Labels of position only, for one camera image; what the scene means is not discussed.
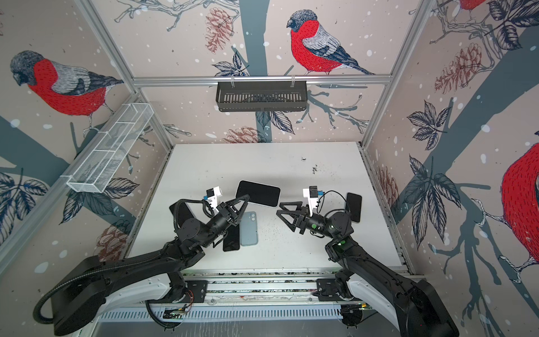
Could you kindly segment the pale green phone case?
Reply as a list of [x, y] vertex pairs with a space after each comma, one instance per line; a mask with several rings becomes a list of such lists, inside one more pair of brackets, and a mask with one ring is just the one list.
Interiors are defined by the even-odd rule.
[[255, 246], [258, 244], [258, 222], [254, 211], [244, 213], [240, 225], [240, 244], [243, 247]]

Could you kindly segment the phone with black screen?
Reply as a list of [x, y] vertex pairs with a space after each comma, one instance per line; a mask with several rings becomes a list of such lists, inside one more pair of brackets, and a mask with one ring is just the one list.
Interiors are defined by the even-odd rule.
[[239, 226], [230, 226], [227, 229], [227, 234], [223, 240], [223, 251], [238, 251], [240, 250], [240, 228]]

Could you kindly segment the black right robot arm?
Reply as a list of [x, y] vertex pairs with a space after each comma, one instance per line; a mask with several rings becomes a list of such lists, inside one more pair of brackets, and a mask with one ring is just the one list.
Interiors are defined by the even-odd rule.
[[307, 204], [282, 202], [277, 216], [291, 231], [310, 231], [328, 237], [325, 251], [341, 266], [335, 275], [338, 295], [360, 299], [392, 323], [401, 336], [459, 336], [459, 330], [435, 288], [421, 279], [413, 281], [377, 261], [353, 238], [352, 224], [359, 222], [362, 197], [349, 193], [345, 206], [321, 215], [325, 193], [315, 186], [304, 191]]

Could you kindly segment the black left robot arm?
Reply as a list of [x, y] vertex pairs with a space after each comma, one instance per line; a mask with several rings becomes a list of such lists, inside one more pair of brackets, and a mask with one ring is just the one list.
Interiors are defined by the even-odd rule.
[[175, 238], [147, 254], [102, 262], [85, 258], [52, 290], [36, 303], [32, 316], [39, 324], [53, 325], [56, 336], [66, 336], [85, 327], [101, 313], [127, 303], [173, 303], [195, 301], [182, 272], [198, 263], [204, 249], [216, 246], [229, 227], [237, 227], [250, 197], [222, 202], [212, 208], [207, 199], [199, 200], [209, 217], [207, 223], [190, 211], [190, 199], [179, 199], [169, 209], [173, 215]]

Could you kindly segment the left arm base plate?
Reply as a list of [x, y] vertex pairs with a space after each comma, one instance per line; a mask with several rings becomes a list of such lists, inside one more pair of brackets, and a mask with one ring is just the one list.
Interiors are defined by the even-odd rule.
[[181, 279], [180, 281], [170, 282], [170, 289], [165, 295], [157, 300], [149, 300], [149, 303], [203, 303], [208, 284], [206, 280], [185, 281]]

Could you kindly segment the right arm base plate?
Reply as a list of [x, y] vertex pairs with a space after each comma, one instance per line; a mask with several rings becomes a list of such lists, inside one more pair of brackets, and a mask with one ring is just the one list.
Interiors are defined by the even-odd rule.
[[312, 295], [319, 301], [363, 301], [367, 302], [374, 297], [373, 290], [362, 278], [351, 277], [348, 281], [343, 279], [317, 279], [316, 289]]

